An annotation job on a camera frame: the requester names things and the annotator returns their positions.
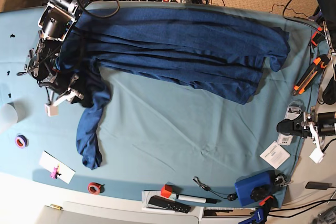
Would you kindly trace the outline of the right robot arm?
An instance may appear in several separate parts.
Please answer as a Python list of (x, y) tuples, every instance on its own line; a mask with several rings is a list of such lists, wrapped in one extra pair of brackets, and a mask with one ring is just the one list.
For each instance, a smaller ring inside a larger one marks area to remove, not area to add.
[(79, 103), (84, 108), (93, 106), (92, 95), (85, 90), (86, 82), (73, 66), (68, 70), (56, 68), (62, 45), (81, 17), (89, 0), (48, 0), (38, 21), (38, 43), (31, 49), (24, 71), (18, 76), (30, 75), (39, 87), (58, 94), (62, 99)]

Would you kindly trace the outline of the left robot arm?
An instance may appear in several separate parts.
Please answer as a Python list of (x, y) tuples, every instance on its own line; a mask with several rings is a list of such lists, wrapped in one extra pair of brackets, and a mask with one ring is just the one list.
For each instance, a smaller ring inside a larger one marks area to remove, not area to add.
[[(293, 88), (293, 95), (303, 94), (311, 86), (313, 79), (323, 71), (327, 64), (332, 63), (333, 77), (322, 93), (324, 104), (335, 104), (335, 0), (317, 0), (322, 15), (321, 28), (315, 28), (308, 23), (303, 24), (315, 30), (327, 41), (329, 52), (318, 56), (308, 67), (299, 82)], [(313, 137), (316, 131), (320, 137), (335, 136), (335, 112), (316, 114), (302, 112), (293, 120), (284, 119), (277, 125), (277, 132), (283, 135), (299, 136), (301, 138)]]

